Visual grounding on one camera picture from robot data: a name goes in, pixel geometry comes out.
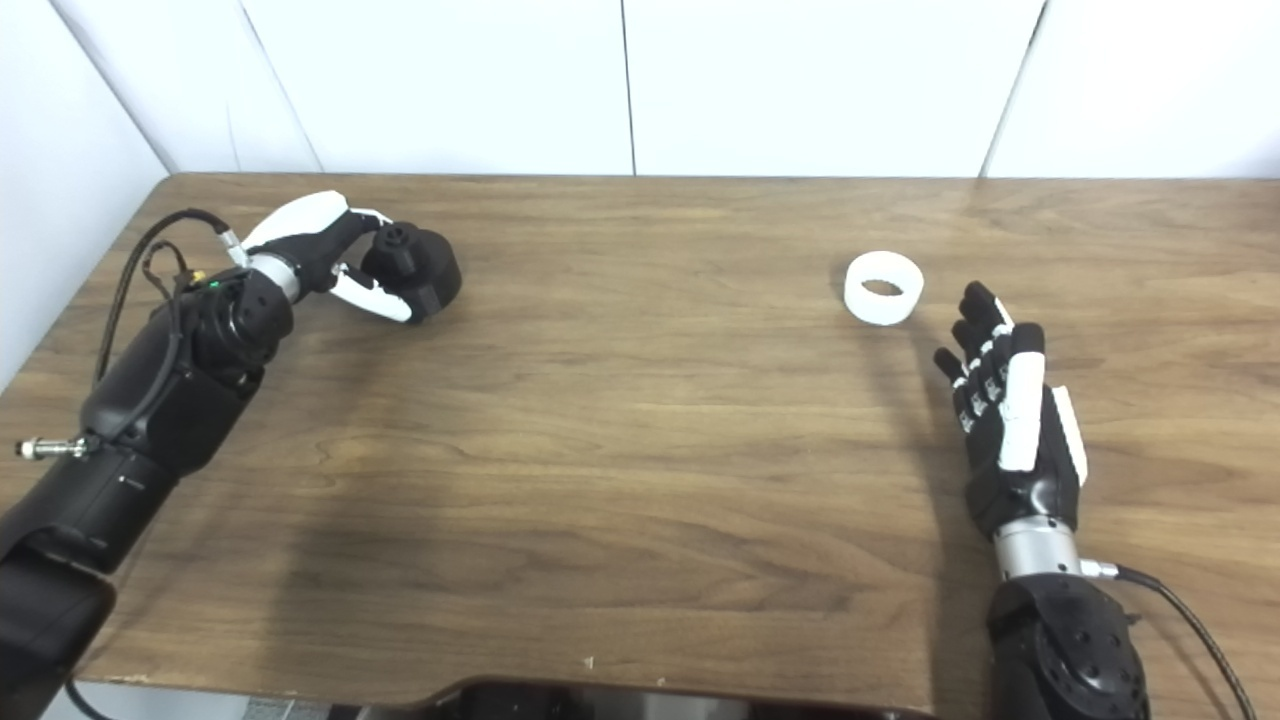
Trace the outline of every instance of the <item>wood grain surface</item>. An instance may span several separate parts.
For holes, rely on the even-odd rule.
[[[465,274],[401,327],[314,296],[214,462],[118,574],[91,679],[415,703],[477,678],[982,717],[995,587],[929,363],[964,284],[1048,332],[1089,448],[1085,556],[1160,575],[1280,714],[1280,183],[178,176],[0,397],[76,428],[125,249],[201,206],[247,234],[337,188]],[[170,233],[227,265],[200,227]],[[40,238],[26,238],[38,242]],[[927,286],[860,324],[844,266]],[[156,297],[134,283],[119,346]],[[0,506],[40,465],[0,462]],[[1230,696],[1112,588],[1157,717]]]

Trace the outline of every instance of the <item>white ring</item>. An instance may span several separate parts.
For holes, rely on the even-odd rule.
[[[867,290],[869,281],[887,282],[901,295],[879,295]],[[876,250],[859,255],[845,275],[845,307],[855,318],[873,325],[896,325],[906,319],[924,292],[924,273],[897,252]]]

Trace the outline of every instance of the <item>black robot arm segment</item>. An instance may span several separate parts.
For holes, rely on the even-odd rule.
[[[291,297],[236,269],[168,304],[81,409],[84,452],[59,457],[0,519],[0,717],[38,717],[110,614],[110,574],[178,480],[214,456],[292,329]]]
[[[419,322],[461,288],[443,237],[352,209],[333,191],[278,209],[243,245],[214,215],[184,210],[156,223],[129,255],[102,357],[133,269],[142,261],[147,273],[145,258],[160,245],[173,249],[156,238],[184,218],[210,224],[237,266],[166,299],[109,369],[99,363],[77,438],[18,446],[33,460],[58,459],[0,516],[3,720],[36,720],[70,675],[115,602],[101,575],[120,566],[178,480],[204,468],[227,439],[293,329],[293,304],[329,292]],[[374,231],[394,242],[375,240],[365,282],[357,283],[340,256]],[[379,263],[384,256],[393,261]],[[183,274],[184,282],[192,277]]]

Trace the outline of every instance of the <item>cable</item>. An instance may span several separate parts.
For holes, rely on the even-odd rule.
[[[1253,703],[1249,702],[1248,693],[1244,692],[1244,685],[1240,683],[1240,678],[1236,676],[1235,670],[1231,669],[1231,664],[1226,661],[1226,655],[1222,653],[1222,648],[1217,647],[1217,643],[1213,642],[1213,635],[1208,633],[1208,628],[1204,626],[1204,623],[1201,623],[1201,619],[1192,612],[1192,609],[1188,607],[1181,598],[1174,594],[1174,591],[1169,589],[1169,585],[1160,582],[1158,578],[1153,578],[1152,575],[1140,573],[1133,568],[1125,568],[1124,565],[1116,565],[1115,578],[1117,580],[1125,580],[1142,585],[1149,591],[1155,591],[1160,593],[1161,597],[1167,600],[1169,603],[1172,605],[1179,614],[1181,614],[1183,619],[1187,620],[1187,624],[1196,630],[1196,635],[1199,637],[1201,642],[1204,643],[1204,648],[1208,650],[1208,653],[1213,657],[1213,662],[1217,664],[1217,669],[1222,673],[1222,678],[1226,680],[1226,684],[1231,687],[1231,692],[1235,694],[1235,702],[1240,705],[1240,712],[1244,714],[1244,720],[1258,719],[1257,714],[1253,711]]]
[[[63,689],[67,691],[67,700],[72,701],[72,705],[76,706],[76,710],[81,711],[81,715],[88,717],[90,720],[111,720],[111,717],[102,715],[92,705],[90,705],[88,701],[84,700],[84,696],[79,694],[79,688],[76,687],[74,678],[67,678],[67,682],[63,684]]]
[[[111,309],[106,315],[106,327],[102,329],[102,343],[99,346],[97,364],[93,368],[95,386],[106,374],[106,366],[111,361],[111,343],[115,341],[115,327],[120,322],[120,313],[124,310],[124,299],[129,293],[129,282],[133,279],[133,272],[137,269],[142,254],[146,252],[147,247],[161,232],[179,220],[201,220],[209,224],[216,234],[230,231],[230,225],[218,215],[196,208],[188,208],[165,215],[156,224],[151,225],[147,232],[142,233],[138,243],[129,251],[129,258],[124,261],[124,269],[120,272],[120,281],[115,286],[115,297],[111,300]]]
[[[165,307],[169,309],[169,341],[165,343],[164,360],[160,361],[160,369],[156,372],[155,378],[152,378],[151,386],[147,388],[146,395],[142,396],[142,400],[140,400],[137,405],[133,406],[133,410],[131,410],[129,414],[124,416],[124,419],[116,423],[114,429],[102,434],[102,442],[108,443],[114,442],[115,438],[120,437],[120,433],[128,430],[129,427],[132,427],[133,423],[137,421],[138,416],[142,415],[142,413],[145,413],[146,409],[150,407],[152,402],[155,402],[155,398],[164,389],[165,383],[169,382],[169,375],[173,374],[174,365],[178,364],[178,351],[182,348],[182,311],[179,307],[182,300],[179,300],[178,293],[182,291],[182,287],[179,282],[175,282],[174,290],[170,293],[164,287],[164,283],[160,281],[160,278],[157,278],[151,272],[151,260],[152,258],[155,258],[156,252],[161,250],[170,250],[174,258],[178,260],[179,278],[186,275],[187,273],[187,260],[186,258],[182,256],[182,251],[178,250],[178,247],[174,243],[169,242],[168,240],[161,240],[160,242],[156,242],[151,247],[148,247],[142,260],[142,275],[146,277],[147,282],[150,282],[152,286],[156,287],[156,290],[160,291],[160,295],[164,297],[165,301]]]

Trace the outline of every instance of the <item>robotic hand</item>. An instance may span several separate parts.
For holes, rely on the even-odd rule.
[[[1085,575],[1075,550],[1084,443],[1066,388],[1044,386],[1044,332],[1015,324],[982,283],[965,288],[940,348],[965,433],[969,515],[992,539],[1002,584],[987,628],[995,650],[992,717],[1084,720],[1151,716],[1142,661],[1124,609]]]
[[[342,255],[366,232],[375,232],[360,269]],[[449,243],[410,223],[396,223],[378,210],[351,208],[328,190],[280,206],[228,252],[237,265],[268,254],[284,260],[298,282],[298,299],[329,292],[399,323],[420,323],[439,313],[462,287]]]
[[[58,457],[0,516],[4,720],[40,717],[70,675],[114,606],[105,575],[119,568],[178,480],[204,468],[230,433],[293,329],[294,304],[330,292],[416,323],[440,311],[462,284],[443,237],[353,210],[337,192],[289,202],[243,245],[209,213],[169,215],[134,249],[125,282],[143,252],[160,245],[159,233],[179,219],[209,223],[237,266],[200,279],[184,274],[186,284],[166,295],[116,361],[101,365],[74,441],[18,445],[32,460]],[[356,270],[342,255],[367,232],[376,234]]]

